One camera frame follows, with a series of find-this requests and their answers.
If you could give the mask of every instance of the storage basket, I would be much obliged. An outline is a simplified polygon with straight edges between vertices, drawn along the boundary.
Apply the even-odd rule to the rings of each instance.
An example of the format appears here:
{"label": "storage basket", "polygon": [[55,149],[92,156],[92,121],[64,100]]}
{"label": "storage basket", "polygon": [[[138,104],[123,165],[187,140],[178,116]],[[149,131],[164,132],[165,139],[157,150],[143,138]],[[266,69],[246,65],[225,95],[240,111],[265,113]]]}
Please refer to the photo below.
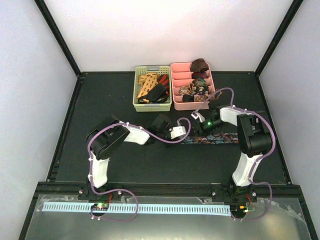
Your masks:
{"label": "storage basket", "polygon": [[[192,71],[190,71],[191,62],[177,62],[171,64],[171,76],[172,76],[172,92],[173,92],[173,103],[174,108],[178,111],[183,110],[196,110],[198,109],[204,102],[183,102],[183,97],[179,94],[179,89],[182,86],[189,86],[192,79]],[[212,78],[211,69],[209,64],[208,70],[206,71],[207,78],[205,78],[205,82],[209,87],[209,93],[212,94],[216,91],[214,80]],[[209,109],[209,102],[205,103],[201,109]]]}
{"label": "storage basket", "polygon": [[[165,103],[138,103],[137,96],[141,90],[141,85],[138,84],[140,75],[156,72],[158,75],[168,74],[169,77],[169,97]],[[172,88],[171,88],[171,70],[170,66],[152,65],[152,66],[137,66],[134,76],[133,88],[133,106],[137,112],[168,112],[172,104]]]}

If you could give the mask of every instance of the patterned fabric strap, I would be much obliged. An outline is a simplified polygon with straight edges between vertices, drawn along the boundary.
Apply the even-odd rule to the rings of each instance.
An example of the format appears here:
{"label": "patterned fabric strap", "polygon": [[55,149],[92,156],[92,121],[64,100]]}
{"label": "patterned fabric strap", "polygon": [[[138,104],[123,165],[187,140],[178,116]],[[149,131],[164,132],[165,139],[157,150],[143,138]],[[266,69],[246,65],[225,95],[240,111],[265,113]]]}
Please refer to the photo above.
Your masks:
{"label": "patterned fabric strap", "polygon": [[216,133],[208,136],[187,136],[181,144],[238,144],[238,133]]}

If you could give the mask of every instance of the white wall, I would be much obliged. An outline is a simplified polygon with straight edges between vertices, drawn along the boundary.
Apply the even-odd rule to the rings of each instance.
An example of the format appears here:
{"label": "white wall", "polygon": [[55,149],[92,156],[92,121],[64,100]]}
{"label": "white wall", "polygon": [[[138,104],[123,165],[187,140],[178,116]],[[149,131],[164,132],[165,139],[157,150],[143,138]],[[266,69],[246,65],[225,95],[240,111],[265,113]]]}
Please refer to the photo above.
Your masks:
{"label": "white wall", "polygon": [[46,0],[81,71],[254,71],[292,0]]}
{"label": "white wall", "polygon": [[320,1],[304,1],[260,77],[292,181],[320,236]]}
{"label": "white wall", "polygon": [[0,239],[19,237],[76,76],[34,1],[0,1]]}

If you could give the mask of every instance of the pink organizer tray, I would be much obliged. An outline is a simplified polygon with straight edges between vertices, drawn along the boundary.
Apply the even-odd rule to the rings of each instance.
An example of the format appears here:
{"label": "pink organizer tray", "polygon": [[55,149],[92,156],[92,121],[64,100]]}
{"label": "pink organizer tray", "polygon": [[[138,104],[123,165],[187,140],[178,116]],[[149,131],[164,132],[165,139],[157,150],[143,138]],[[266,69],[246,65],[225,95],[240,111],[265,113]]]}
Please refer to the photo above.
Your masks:
{"label": "pink organizer tray", "polygon": [[[182,86],[189,86],[193,79],[191,75],[193,72],[190,71],[191,62],[177,62],[171,64],[171,78],[172,78],[172,95],[174,108],[178,111],[182,110],[196,110],[203,102],[183,102],[182,96],[179,94],[179,89]],[[208,78],[204,79],[209,86],[209,93],[212,94],[216,91],[214,80],[212,78],[211,69],[208,64],[209,70],[206,71]],[[208,102],[204,104],[201,109],[209,109]]]}

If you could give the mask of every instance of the light blue cable track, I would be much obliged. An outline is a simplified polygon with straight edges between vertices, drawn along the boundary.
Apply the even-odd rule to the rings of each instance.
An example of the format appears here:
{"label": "light blue cable track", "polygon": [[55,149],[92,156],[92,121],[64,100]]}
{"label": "light blue cable track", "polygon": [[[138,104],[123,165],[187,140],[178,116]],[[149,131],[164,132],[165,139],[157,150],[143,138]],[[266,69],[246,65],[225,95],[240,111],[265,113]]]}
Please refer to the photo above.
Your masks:
{"label": "light blue cable track", "polygon": [[[45,202],[42,212],[90,213],[94,203],[87,202]],[[108,210],[94,210],[94,213],[134,214],[135,203],[110,203]],[[184,214],[230,216],[229,205],[190,204],[139,204],[138,214]]]}

